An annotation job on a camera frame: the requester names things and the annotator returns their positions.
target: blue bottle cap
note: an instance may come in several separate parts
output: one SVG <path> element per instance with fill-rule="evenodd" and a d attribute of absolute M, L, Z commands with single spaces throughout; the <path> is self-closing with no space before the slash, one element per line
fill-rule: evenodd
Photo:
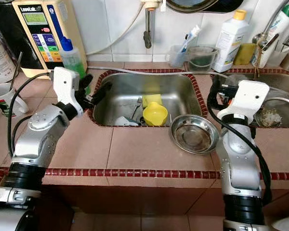
<path fill-rule="evenodd" d="M 67 39 L 66 37 L 63 36 L 62 39 L 60 40 L 60 43 L 64 51 L 73 50 L 73 44 L 70 39 Z"/>

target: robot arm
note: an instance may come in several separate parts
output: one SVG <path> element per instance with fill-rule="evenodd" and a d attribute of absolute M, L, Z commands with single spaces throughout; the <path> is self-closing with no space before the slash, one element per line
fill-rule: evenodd
<path fill-rule="evenodd" d="M 217 117 L 241 133 L 255 146 L 248 125 L 260 109 L 269 87 L 261 82 L 243 80 L 239 87 L 219 86 L 214 80 L 208 108 L 221 110 Z M 232 98 L 229 106 L 218 105 L 216 94 Z M 224 231 L 268 231 L 262 212 L 259 170 L 255 152 L 240 137 L 223 128 L 216 147 L 221 162 L 222 191 L 225 202 Z"/>
<path fill-rule="evenodd" d="M 54 69 L 53 86 L 59 103 L 35 113 L 15 146 L 9 174 L 0 187 L 0 231 L 37 230 L 33 208 L 56 144 L 69 121 L 92 106 L 84 93 L 92 76 L 85 78 L 79 83 L 76 72 Z"/>

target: yellow bottle cap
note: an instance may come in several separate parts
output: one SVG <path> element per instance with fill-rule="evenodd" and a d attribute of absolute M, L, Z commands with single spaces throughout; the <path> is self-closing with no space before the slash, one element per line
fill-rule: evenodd
<path fill-rule="evenodd" d="M 242 21 L 245 19 L 246 13 L 247 12 L 245 10 L 236 10 L 233 18 Z"/>

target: stainless steel sink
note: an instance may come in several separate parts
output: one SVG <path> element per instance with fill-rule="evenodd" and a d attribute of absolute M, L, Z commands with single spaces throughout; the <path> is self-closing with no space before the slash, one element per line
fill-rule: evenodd
<path fill-rule="evenodd" d="M 253 74 L 241 73 L 245 75 L 248 79 L 253 79 Z M 220 81 L 223 84 L 225 82 L 224 77 L 220 77 Z M 270 87 L 270 91 L 267 95 L 268 98 L 272 97 L 283 97 L 289 99 L 289 75 L 287 74 L 260 74 L 259 78 L 256 81 L 266 83 Z M 280 108 L 283 110 L 283 114 L 287 115 L 287 120 L 289 122 L 289 104 L 283 101 L 275 100 L 267 102 L 272 108 Z M 280 126 L 281 128 L 289 128 L 289 126 Z"/>
<path fill-rule="evenodd" d="M 94 108 L 94 120 L 104 126 L 114 125 L 120 116 L 130 118 L 138 97 L 150 94 L 161 94 L 163 106 L 168 110 L 165 126 L 179 115 L 202 115 L 191 79 L 184 75 L 147 76 L 136 74 L 112 74 L 105 77 L 101 86 L 112 83 L 111 90 Z M 143 107 L 140 106 L 133 117 L 140 121 Z"/>

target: green sponge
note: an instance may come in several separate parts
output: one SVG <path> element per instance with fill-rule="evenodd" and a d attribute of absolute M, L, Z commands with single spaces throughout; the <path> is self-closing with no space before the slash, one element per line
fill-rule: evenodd
<path fill-rule="evenodd" d="M 146 108 L 149 103 L 157 102 L 159 105 L 163 105 L 160 94 L 155 95 L 143 95 L 143 108 Z"/>

